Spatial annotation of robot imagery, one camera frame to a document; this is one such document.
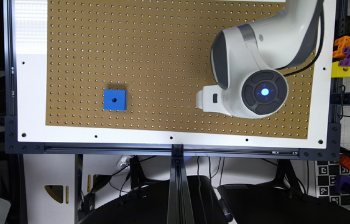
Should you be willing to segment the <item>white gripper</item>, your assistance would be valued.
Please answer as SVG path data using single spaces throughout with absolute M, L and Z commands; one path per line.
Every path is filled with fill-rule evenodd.
M 219 85 L 207 85 L 196 93 L 196 107 L 204 112 L 221 113 L 230 116 L 227 110 L 228 90 L 222 89 Z

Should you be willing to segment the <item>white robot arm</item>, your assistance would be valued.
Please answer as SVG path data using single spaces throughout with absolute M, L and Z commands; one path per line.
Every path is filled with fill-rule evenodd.
M 286 1 L 274 16 L 222 30 L 210 51 L 216 84 L 196 94 L 196 107 L 247 119 L 278 111 L 288 96 L 279 71 L 306 61 L 322 22 L 322 1 Z

